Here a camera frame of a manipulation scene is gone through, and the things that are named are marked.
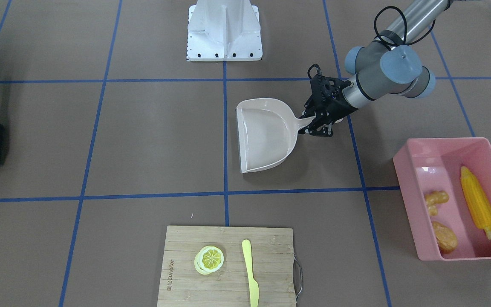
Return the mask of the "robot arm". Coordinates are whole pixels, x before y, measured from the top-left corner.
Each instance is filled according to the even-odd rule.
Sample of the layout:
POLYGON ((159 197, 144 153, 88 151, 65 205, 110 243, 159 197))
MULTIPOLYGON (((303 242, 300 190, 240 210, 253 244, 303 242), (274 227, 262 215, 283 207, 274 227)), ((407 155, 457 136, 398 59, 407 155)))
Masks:
POLYGON ((435 75, 412 46, 431 33, 436 18, 451 5, 451 0, 416 0, 404 10, 383 8, 381 12, 394 10, 399 16, 382 31, 375 19, 375 37, 370 44, 347 53, 347 80, 324 76, 319 65, 313 64, 316 74, 309 76, 312 94, 301 116, 310 122, 299 129, 299 134, 330 137, 333 124, 385 95, 430 95, 435 75))

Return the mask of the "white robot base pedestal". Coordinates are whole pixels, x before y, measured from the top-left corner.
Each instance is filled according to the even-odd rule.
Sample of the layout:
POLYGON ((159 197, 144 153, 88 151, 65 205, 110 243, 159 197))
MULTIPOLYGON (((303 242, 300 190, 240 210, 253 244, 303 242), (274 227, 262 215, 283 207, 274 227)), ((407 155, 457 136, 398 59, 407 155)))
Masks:
POLYGON ((259 8, 249 0, 199 0, 189 7, 188 61, 259 61, 262 58, 259 8))

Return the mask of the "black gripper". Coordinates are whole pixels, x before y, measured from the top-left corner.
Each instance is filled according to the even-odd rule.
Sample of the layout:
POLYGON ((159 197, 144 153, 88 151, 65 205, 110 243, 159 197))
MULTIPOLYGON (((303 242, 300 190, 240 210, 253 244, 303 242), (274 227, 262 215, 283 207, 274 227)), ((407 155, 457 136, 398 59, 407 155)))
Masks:
POLYGON ((299 119, 311 120, 298 121, 298 134, 331 137, 332 125, 358 110, 344 97, 344 90, 351 87, 352 82, 324 76, 318 64, 311 65, 307 74, 312 95, 299 119))

